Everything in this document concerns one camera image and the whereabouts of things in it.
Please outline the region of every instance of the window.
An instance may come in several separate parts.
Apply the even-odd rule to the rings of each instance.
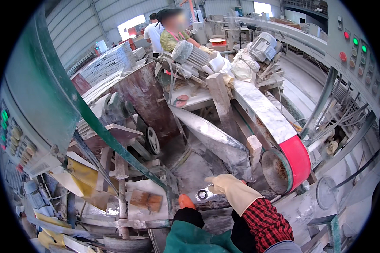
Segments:
[[[142,24],[142,23],[145,23],[145,16],[143,14],[139,15],[137,17],[134,17],[134,18],[122,23],[121,25],[119,25],[118,31],[121,35],[122,40],[127,40],[131,37],[135,37],[136,35],[132,35],[132,36],[129,35],[128,29],[132,28],[134,26],[137,26],[139,24]]]
[[[268,13],[269,17],[273,17],[273,14],[271,12],[271,6],[269,4],[264,4],[264,3],[258,3],[258,2],[253,2],[253,6],[255,7],[255,13]]]

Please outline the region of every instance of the yellow rubber glove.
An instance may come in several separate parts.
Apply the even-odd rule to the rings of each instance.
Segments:
[[[242,216],[245,210],[258,198],[264,198],[256,190],[250,188],[231,174],[209,176],[205,182],[213,183],[208,190],[214,194],[225,194],[232,208]]]
[[[204,52],[208,53],[209,55],[212,54],[212,53],[214,53],[214,52],[217,52],[216,50],[209,49],[209,48],[207,48],[206,46],[203,46],[203,45],[201,45],[199,48],[201,50],[203,50]]]

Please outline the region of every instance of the pink apron strap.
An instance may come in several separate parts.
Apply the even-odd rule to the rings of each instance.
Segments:
[[[170,33],[172,36],[173,36],[173,38],[175,38],[177,41],[179,41],[179,39],[173,34],[173,33],[171,33],[170,31],[168,31],[168,30],[166,30],[168,33]]]

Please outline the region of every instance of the red plaid sleeve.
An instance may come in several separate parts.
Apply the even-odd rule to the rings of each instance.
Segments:
[[[255,200],[242,217],[250,227],[252,235],[255,236],[256,249],[260,253],[277,242],[294,241],[289,222],[265,198]]]

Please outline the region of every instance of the hand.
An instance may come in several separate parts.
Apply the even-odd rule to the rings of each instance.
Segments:
[[[250,188],[231,174],[209,176],[206,177],[204,181],[213,183],[213,185],[208,186],[210,192],[214,194],[225,194],[229,204],[239,216],[242,216],[245,210],[256,199],[264,198],[256,190]]]
[[[203,45],[200,45],[199,48],[200,48],[201,50],[203,50],[203,52],[208,53],[209,55],[212,54],[212,53],[214,53],[214,52],[217,52],[216,50],[209,49],[209,48],[207,48],[207,47],[205,47],[205,46],[203,46]]]
[[[229,187],[234,183],[242,183],[231,174],[221,174],[218,176],[209,176],[204,179],[205,182],[211,182],[213,185],[208,186],[208,190],[214,194],[225,194],[225,187]]]

